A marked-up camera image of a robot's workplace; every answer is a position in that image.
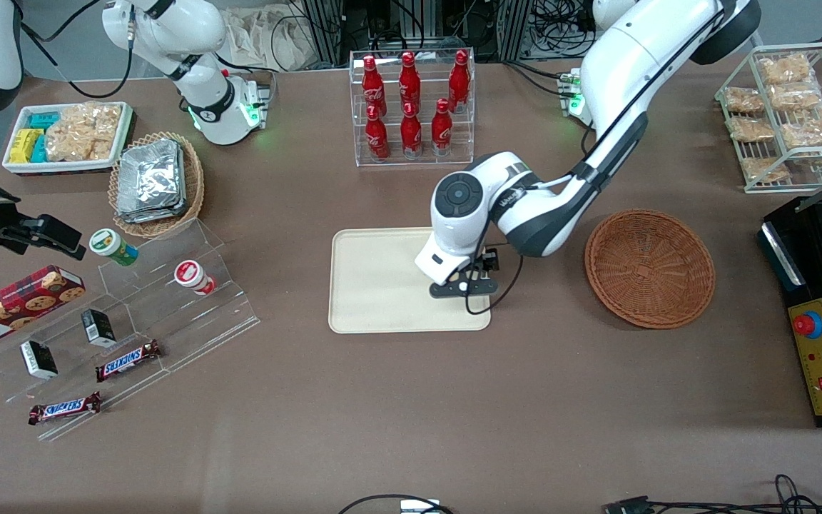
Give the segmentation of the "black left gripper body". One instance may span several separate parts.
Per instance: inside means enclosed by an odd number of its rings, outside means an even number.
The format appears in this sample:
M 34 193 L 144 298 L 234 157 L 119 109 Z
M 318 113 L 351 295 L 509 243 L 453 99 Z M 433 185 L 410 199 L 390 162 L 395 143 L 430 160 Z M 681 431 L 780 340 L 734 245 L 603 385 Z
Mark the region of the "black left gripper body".
M 466 266 L 457 268 L 443 284 L 430 284 L 431 297 L 489 296 L 498 291 L 498 283 L 489 276 L 499 270 L 498 248 L 486 248 Z

